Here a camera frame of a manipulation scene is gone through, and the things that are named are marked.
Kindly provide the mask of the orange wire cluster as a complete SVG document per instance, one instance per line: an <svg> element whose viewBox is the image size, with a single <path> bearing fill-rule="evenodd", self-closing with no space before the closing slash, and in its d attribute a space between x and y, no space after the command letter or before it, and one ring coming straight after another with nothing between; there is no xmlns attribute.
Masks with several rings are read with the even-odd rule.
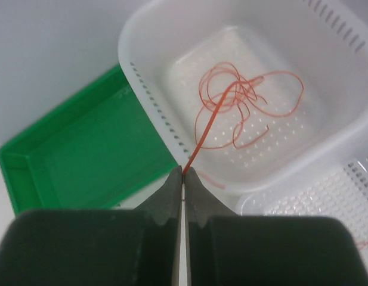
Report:
<svg viewBox="0 0 368 286"><path fill-rule="evenodd" d="M206 186L229 195L265 187L302 145L305 84L293 71L245 75L228 61L200 78L193 117L195 169Z"/></svg>

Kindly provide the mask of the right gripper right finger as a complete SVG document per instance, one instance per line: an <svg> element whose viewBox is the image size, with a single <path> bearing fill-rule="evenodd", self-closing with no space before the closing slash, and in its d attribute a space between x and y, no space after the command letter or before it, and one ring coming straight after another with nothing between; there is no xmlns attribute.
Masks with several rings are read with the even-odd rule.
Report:
<svg viewBox="0 0 368 286"><path fill-rule="evenodd" d="M368 285L352 235L324 216L240 216L183 173L190 285Z"/></svg>

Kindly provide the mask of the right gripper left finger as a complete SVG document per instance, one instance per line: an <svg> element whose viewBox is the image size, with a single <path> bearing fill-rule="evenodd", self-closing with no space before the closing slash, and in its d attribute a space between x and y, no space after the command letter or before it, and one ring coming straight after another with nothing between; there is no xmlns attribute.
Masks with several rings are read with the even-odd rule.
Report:
<svg viewBox="0 0 368 286"><path fill-rule="evenodd" d="M177 285L180 167L134 209L30 210L0 243L0 285Z"/></svg>

